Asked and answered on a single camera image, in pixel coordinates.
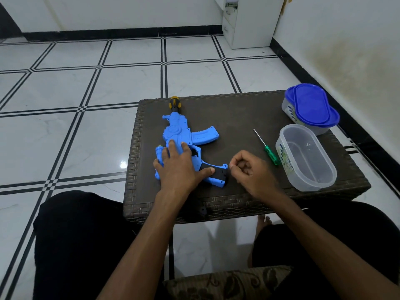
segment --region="screwdriver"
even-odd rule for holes
[[[258,132],[253,129],[253,131],[256,132],[257,136],[260,138],[261,142],[264,144],[264,150],[267,152],[268,156],[270,157],[270,159],[273,161],[273,163],[275,165],[280,165],[280,160],[277,156],[275,156],[275,154],[273,153],[273,151],[270,149],[270,147],[268,145],[265,144],[265,142],[261,139],[260,135],[258,134]]]

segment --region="person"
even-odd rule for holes
[[[194,171],[189,147],[182,148],[179,155],[171,141],[164,167],[154,161],[161,189],[142,227],[124,220],[121,203],[92,193],[67,191],[42,204],[34,222],[34,299],[168,299],[160,274],[175,219],[215,171]],[[294,267],[273,299],[400,299],[400,232],[385,214],[344,200],[301,210],[267,163],[247,151],[233,156],[229,168],[285,223],[259,216],[249,258],[252,267]]]

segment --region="black pants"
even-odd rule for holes
[[[335,201],[312,207],[307,214],[397,283],[400,232],[381,211],[360,202]],[[34,299],[95,299],[140,226],[124,220],[119,202],[67,191],[42,204],[34,230]],[[260,232],[253,265],[294,266],[276,289],[276,298],[336,295],[285,225],[268,226]],[[156,298],[168,299],[161,284]]]

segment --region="white cabinet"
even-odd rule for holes
[[[232,49],[270,45],[283,0],[215,1],[224,11],[222,31]]]

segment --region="floor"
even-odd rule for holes
[[[32,298],[32,222],[47,197],[79,189],[123,201],[139,100],[299,83],[271,49],[231,50],[223,36],[25,42],[0,43],[0,299]],[[400,227],[398,194],[332,131],[372,185],[356,200]],[[246,267],[255,226],[256,217],[176,225],[166,279]]]

